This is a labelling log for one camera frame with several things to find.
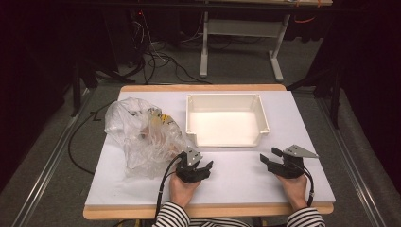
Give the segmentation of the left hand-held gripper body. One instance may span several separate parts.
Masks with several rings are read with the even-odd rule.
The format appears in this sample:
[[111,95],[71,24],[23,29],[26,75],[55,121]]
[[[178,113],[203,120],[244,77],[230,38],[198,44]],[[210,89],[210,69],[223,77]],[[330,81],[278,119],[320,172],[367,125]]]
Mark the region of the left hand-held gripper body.
[[184,183],[195,183],[207,179],[209,177],[209,171],[202,171],[202,167],[198,168],[198,165],[202,159],[202,155],[187,147],[185,151],[180,154],[181,160],[176,166],[176,175]]

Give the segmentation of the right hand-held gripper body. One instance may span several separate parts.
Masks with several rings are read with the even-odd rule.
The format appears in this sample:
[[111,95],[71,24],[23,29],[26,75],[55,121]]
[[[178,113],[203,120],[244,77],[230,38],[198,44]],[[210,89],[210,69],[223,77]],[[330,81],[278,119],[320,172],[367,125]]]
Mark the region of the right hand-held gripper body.
[[282,164],[270,161],[268,171],[286,179],[295,179],[304,174],[304,158],[317,158],[318,155],[305,148],[292,145],[283,151]]

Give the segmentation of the white plastic bin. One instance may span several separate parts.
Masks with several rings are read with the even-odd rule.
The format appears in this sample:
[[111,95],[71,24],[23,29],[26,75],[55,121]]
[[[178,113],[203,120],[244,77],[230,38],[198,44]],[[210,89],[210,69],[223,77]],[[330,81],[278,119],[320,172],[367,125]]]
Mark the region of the white plastic bin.
[[192,94],[185,132],[198,148],[246,148],[257,147],[270,127],[258,94]]

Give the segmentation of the yellow snack packet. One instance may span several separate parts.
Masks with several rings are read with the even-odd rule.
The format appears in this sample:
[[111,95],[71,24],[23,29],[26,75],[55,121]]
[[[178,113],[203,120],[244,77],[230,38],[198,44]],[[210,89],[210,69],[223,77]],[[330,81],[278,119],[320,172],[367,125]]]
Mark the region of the yellow snack packet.
[[168,115],[162,113],[161,110],[154,110],[151,114],[150,124],[153,127],[160,127],[162,125],[169,125],[173,122],[173,118]]

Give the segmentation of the clear plastic bag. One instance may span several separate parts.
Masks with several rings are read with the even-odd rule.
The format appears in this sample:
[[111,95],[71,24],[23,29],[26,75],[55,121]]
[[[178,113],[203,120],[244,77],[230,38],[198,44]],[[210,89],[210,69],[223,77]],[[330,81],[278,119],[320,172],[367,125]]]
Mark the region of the clear plastic bag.
[[105,132],[124,150],[126,172],[129,176],[143,176],[153,179],[161,176],[169,162],[187,147],[179,125],[173,119],[169,125],[177,127],[181,135],[177,138],[178,152],[154,150],[140,137],[140,131],[150,124],[151,114],[159,107],[141,98],[129,97],[115,101],[105,115]]

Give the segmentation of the person's left hand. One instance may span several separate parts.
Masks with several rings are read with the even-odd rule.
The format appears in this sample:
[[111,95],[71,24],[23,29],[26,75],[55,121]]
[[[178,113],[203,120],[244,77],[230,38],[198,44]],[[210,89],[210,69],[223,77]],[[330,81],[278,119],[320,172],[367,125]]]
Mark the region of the person's left hand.
[[191,202],[200,184],[200,182],[184,183],[176,174],[173,174],[169,181],[169,199],[185,208]]

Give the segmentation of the person's right hand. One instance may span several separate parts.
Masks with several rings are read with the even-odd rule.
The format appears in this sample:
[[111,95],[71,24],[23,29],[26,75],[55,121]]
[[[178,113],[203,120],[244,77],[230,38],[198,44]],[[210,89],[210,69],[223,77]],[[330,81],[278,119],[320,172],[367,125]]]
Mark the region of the person's right hand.
[[293,211],[298,211],[307,207],[305,198],[307,178],[305,175],[295,179],[286,179],[277,176],[277,179],[281,182]]

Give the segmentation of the white table board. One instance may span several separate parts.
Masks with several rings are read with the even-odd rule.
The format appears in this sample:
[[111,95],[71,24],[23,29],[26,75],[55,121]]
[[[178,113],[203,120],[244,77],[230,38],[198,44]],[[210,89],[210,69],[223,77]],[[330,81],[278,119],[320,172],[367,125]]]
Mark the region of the white table board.
[[[272,147],[285,149],[298,145],[309,151],[314,147],[292,93],[260,91],[270,133],[255,148],[202,148],[202,165],[213,162],[211,175],[198,188],[191,203],[240,204],[286,202],[280,182],[260,161],[264,154],[274,162],[279,157]],[[125,171],[122,147],[111,137],[105,139],[96,174],[85,204],[87,206],[153,205],[161,179],[129,177]]]

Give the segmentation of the person's striped torso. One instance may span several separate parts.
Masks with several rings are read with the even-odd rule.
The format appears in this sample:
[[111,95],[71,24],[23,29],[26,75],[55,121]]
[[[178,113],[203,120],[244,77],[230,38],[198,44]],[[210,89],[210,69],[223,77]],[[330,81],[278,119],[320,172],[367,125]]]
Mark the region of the person's striped torso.
[[233,218],[192,218],[188,227],[252,227]]

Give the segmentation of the wooden table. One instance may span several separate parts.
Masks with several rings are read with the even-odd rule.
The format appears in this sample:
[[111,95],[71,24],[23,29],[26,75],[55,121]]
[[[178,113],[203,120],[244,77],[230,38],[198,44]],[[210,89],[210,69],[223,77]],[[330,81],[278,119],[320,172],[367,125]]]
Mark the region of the wooden table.
[[[183,126],[186,115],[186,98],[192,94],[258,94],[260,91],[286,91],[280,84],[245,84],[245,85],[144,85],[125,86],[120,91],[120,98],[139,97],[160,107]],[[83,216],[87,219],[147,219],[155,215],[156,202],[153,205],[113,205],[87,206]],[[195,204],[186,208],[192,218],[215,217],[263,217],[287,215],[291,206],[286,202],[240,203],[240,204]]]

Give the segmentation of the black metal stand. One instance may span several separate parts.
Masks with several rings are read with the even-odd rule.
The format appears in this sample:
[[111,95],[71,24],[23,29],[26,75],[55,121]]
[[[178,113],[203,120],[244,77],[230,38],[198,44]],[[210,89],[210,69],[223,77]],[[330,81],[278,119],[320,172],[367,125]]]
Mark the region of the black metal stand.
[[330,97],[329,119],[333,126],[339,127],[338,115],[340,106],[340,83],[341,83],[341,67],[337,63],[333,63],[324,69],[315,73],[308,74],[305,78],[300,79],[287,86],[289,91],[298,88],[314,85],[314,97],[324,98]]
[[87,88],[96,88],[98,81],[96,80],[96,71],[104,73],[111,79],[115,79],[120,82],[133,84],[134,80],[127,79],[116,72],[107,69],[106,67],[90,61],[88,59],[78,59],[73,66],[72,76],[72,89],[73,89],[73,112],[72,115],[76,116],[78,111],[81,109],[81,87],[80,82],[83,81]]

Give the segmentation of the metal floor rail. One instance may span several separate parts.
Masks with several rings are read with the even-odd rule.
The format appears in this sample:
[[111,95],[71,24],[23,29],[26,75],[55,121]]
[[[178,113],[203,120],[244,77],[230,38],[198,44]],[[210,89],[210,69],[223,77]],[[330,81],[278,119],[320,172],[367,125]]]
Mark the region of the metal floor rail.
[[94,89],[84,89],[82,93],[79,94],[81,98],[81,106],[78,108],[77,112],[74,116],[71,116],[66,127],[64,128],[60,139],[58,140],[56,146],[53,148],[49,158],[44,165],[44,168],[37,178],[35,184],[30,190],[25,203],[20,209],[18,215],[16,216],[13,223],[10,227],[26,227],[29,220],[31,219],[39,201],[44,194],[45,189],[47,188],[53,174],[61,160],[62,155],[64,154],[64,147],[72,136],[72,131],[75,128],[80,115],[82,114],[83,109],[90,101],[93,96],[95,90]]
[[325,101],[321,98],[317,99],[317,104],[323,113],[325,121],[328,123],[330,130],[332,131],[334,138],[336,140],[337,145],[340,147],[340,156],[342,161],[345,163],[345,169],[350,177],[353,187],[356,190],[358,199],[360,200],[364,212],[368,217],[372,227],[381,227],[381,216],[376,209],[375,201],[372,197],[371,191],[368,188],[365,181],[362,179],[362,176],[357,169],[357,165],[354,159],[351,156],[350,150],[345,144],[343,137],[340,135],[340,131],[337,130],[332,123],[332,120],[329,115],[328,107],[325,104]]

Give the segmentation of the white metal desk frame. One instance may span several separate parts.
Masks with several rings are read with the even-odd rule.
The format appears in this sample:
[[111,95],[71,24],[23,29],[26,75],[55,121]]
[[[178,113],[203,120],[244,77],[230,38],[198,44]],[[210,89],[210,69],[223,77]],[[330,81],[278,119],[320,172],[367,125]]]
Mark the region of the white metal desk frame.
[[280,47],[284,40],[290,15],[287,14],[278,22],[243,21],[229,19],[210,19],[209,13],[203,13],[202,50],[200,54],[200,77],[208,75],[208,37],[210,35],[243,36],[256,38],[274,38],[275,47],[268,52],[270,64],[278,82],[284,77],[278,61]]

